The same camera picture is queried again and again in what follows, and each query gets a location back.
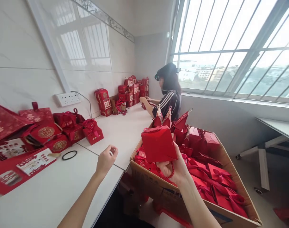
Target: person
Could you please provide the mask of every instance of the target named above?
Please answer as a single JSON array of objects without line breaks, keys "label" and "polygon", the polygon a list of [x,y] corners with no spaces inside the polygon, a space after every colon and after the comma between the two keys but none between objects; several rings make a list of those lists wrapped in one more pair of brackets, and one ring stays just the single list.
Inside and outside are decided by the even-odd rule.
[{"label": "person", "polygon": [[[177,184],[193,226],[213,228],[221,227],[201,198],[182,158],[178,145],[175,142],[174,145],[178,160],[173,161],[175,172],[170,180]],[[99,155],[95,173],[57,228],[82,227],[94,195],[99,185],[107,175],[108,171],[114,164],[117,155],[118,149],[113,145],[109,145]],[[165,176],[170,176],[172,172],[172,166],[170,162],[157,162],[157,166]]]},{"label": "person", "polygon": [[157,107],[152,107],[149,102],[159,105],[163,118],[167,115],[171,106],[171,120],[178,119],[181,108],[181,87],[178,82],[177,69],[173,63],[168,63],[157,71],[155,79],[159,81],[161,92],[164,97],[161,100],[154,100],[149,97],[141,97],[142,102],[148,113],[155,118]]}]

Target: white table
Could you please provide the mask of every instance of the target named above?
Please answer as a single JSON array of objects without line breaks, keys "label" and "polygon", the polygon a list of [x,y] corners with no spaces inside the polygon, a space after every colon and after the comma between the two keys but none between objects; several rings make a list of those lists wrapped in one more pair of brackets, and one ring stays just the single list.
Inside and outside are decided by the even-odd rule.
[{"label": "white table", "polygon": [[[0,228],[57,227],[96,170],[98,156],[80,145],[67,161],[57,160],[36,176],[0,197]],[[117,186],[123,170],[113,165],[99,186],[83,227],[94,225]]]},{"label": "white table", "polygon": [[88,140],[84,138],[78,144],[97,155],[109,144],[116,146],[119,153],[114,164],[123,170],[127,170],[130,157],[141,139],[140,134],[144,128],[149,127],[152,117],[138,103],[129,108],[125,116],[121,114],[108,117],[100,116],[95,120],[102,129],[104,139],[90,145]]},{"label": "white table", "polygon": [[249,150],[246,150],[239,155],[236,156],[237,159],[241,159],[244,156],[249,154],[255,153],[258,151],[259,153],[259,166],[260,166],[260,173],[261,173],[261,188],[255,188],[256,192],[262,194],[265,191],[270,190],[269,185],[269,176],[268,176],[268,166],[267,166],[267,156],[266,156],[266,149],[269,147],[274,147],[282,150],[289,151],[288,147],[280,146],[280,143],[289,140],[289,122],[278,121],[278,120],[271,120],[271,119],[264,119],[264,118],[257,118],[260,122],[267,125],[268,127],[272,128],[273,130],[279,132],[281,136],[272,139],[263,143],[262,145],[255,146]]}]

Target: hand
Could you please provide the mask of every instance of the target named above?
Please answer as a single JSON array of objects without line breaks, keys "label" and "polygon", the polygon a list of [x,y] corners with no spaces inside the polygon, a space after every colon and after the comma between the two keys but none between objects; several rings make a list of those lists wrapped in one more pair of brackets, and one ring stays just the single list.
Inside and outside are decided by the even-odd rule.
[{"label": "hand", "polygon": [[148,102],[151,102],[151,100],[152,100],[152,99],[149,98],[149,97],[145,97],[145,98],[147,99]]},{"label": "hand", "polygon": [[143,103],[144,101],[146,101],[147,99],[146,98],[144,98],[144,97],[140,97],[139,98],[139,101],[141,102],[141,103]]},{"label": "hand", "polygon": [[[170,178],[170,181],[177,184],[179,187],[182,183],[189,181],[190,178],[192,179],[187,166],[185,164],[185,161],[182,158],[182,155],[179,151],[178,145],[174,142],[176,154],[177,154],[177,160],[173,161],[174,165],[174,175]],[[164,174],[164,176],[170,176],[172,173],[172,166],[169,161],[165,162],[157,162],[157,166],[160,168],[161,172]]]},{"label": "hand", "polygon": [[99,155],[96,174],[104,178],[112,165],[114,164],[116,157],[118,155],[118,148],[113,145],[108,145],[108,147]]}]

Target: sky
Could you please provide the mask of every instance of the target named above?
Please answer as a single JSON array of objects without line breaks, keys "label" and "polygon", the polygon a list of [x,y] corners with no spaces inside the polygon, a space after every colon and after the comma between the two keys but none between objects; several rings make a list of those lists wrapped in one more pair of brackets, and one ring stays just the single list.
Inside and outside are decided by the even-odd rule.
[{"label": "sky", "polygon": [[[186,19],[185,30],[183,34],[183,41],[182,41],[180,52],[188,52],[189,48],[190,48],[189,49],[190,52],[196,52],[198,50],[209,51],[210,48],[211,50],[221,50],[223,46],[224,46],[224,50],[235,49],[259,2],[259,0],[245,0],[244,1],[241,11],[230,33],[230,36],[225,44],[226,38],[232,27],[234,19],[236,18],[236,15],[242,4],[242,1],[243,0],[230,0],[229,1],[226,12],[222,19],[221,25],[215,37],[220,19],[223,15],[224,9],[228,2],[227,0],[216,0],[204,38],[202,39],[206,24],[209,18],[209,14],[210,14],[213,2],[214,2],[214,0],[203,0],[201,8],[200,8],[200,12],[199,12],[198,20],[196,23],[196,27],[194,30],[194,35],[191,40],[196,17],[198,14],[200,0],[190,0],[190,6],[189,6],[189,11],[188,11],[188,16]],[[187,1],[185,1],[182,19],[184,18],[186,14],[186,2]],[[251,47],[254,39],[259,33],[262,25],[264,24],[266,18],[268,17],[275,3],[276,3],[276,0],[261,0],[260,5],[257,8],[256,13],[254,14],[237,49],[248,49]],[[269,45],[271,39],[274,37],[276,31],[279,29],[280,25],[282,24],[287,14],[288,12],[286,12],[286,14],[283,16],[281,22],[278,24],[278,26],[272,33],[271,37],[266,42],[264,46],[265,48]],[[180,25],[175,52],[179,51],[182,22],[183,20],[181,21],[181,25]],[[289,18],[287,19],[283,27],[280,29],[279,33],[274,38],[274,40],[269,45],[269,47],[284,47],[288,43],[288,41],[289,41]],[[279,53],[280,51],[267,51],[263,55],[259,63],[257,64],[257,67],[270,66],[272,62],[276,59],[276,57],[279,55]],[[245,55],[246,55],[246,52],[235,53],[229,66],[240,65]],[[217,66],[226,66],[231,56],[232,56],[232,53],[221,54],[220,59],[217,63]],[[214,65],[218,57],[219,57],[219,53],[194,54],[194,55],[181,55],[180,59],[181,60],[194,60],[194,61],[197,61],[198,64],[202,64],[202,65]],[[284,51],[280,55],[280,57],[277,59],[277,61],[274,63],[274,65],[288,65],[288,64],[289,64],[289,50]]]}]

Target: decorative border tile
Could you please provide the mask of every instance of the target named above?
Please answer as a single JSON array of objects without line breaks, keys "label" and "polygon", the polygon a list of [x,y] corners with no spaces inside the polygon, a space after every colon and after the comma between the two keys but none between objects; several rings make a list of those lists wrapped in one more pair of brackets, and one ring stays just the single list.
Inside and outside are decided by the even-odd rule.
[{"label": "decorative border tile", "polygon": [[124,27],[122,27],[117,21],[111,18],[103,10],[99,9],[91,0],[71,0],[77,3],[80,7],[86,10],[88,13],[98,18],[108,26],[119,32],[121,35],[129,39],[134,43],[134,36],[129,33]]}]

